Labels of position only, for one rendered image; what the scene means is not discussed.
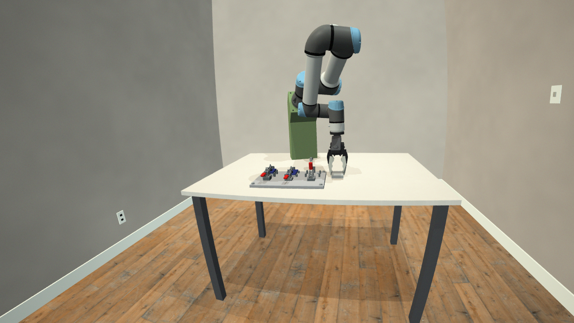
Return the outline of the toggle clamp with red handle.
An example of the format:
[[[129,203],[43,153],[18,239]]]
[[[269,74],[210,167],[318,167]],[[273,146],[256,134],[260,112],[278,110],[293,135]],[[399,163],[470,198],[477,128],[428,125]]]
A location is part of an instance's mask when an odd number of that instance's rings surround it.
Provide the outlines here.
[[[293,173],[292,170],[293,170],[292,166],[290,167],[290,169],[287,170],[287,173],[284,176],[285,181],[292,181],[293,180],[293,176],[291,176],[291,174]]]
[[[271,175],[270,175],[270,171],[272,171],[272,166],[270,164],[269,168],[266,167],[264,173],[261,174],[261,177],[263,177],[263,180],[271,180]]]

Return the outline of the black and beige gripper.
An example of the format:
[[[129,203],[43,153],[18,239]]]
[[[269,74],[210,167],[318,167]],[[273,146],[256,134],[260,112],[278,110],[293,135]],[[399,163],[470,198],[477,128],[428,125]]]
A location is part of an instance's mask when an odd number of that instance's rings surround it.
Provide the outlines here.
[[[334,135],[334,136],[343,135],[343,134],[344,134],[344,131],[341,131],[341,132],[332,132],[332,131],[330,131],[330,135]],[[343,163],[343,165],[342,165],[342,167],[343,167],[343,175],[345,175],[345,173],[346,173],[346,167],[347,167],[348,155],[347,155],[346,149],[344,149],[344,148],[345,148],[344,142],[342,142],[342,152],[341,152],[341,153],[331,153],[331,142],[330,142],[330,149],[328,150],[328,153],[327,153],[327,161],[328,161],[328,167],[329,167],[330,175],[332,174],[332,167],[333,167],[333,166],[332,166],[332,163],[333,163],[333,161],[334,161],[333,156],[336,156],[336,155],[342,156],[341,160],[342,160],[342,163]]]

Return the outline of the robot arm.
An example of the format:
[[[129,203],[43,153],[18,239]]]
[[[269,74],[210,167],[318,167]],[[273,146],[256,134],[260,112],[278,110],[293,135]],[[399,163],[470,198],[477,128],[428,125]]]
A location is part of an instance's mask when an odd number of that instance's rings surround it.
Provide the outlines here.
[[[296,89],[291,102],[300,117],[328,118],[330,131],[344,131],[344,106],[342,100],[317,104],[318,94],[338,95],[342,88],[339,78],[348,58],[360,52],[361,33],[356,27],[321,25],[310,34],[305,44],[307,55],[305,71],[296,78]],[[330,58],[321,75],[322,58],[326,50]],[[299,106],[298,106],[299,105]]]

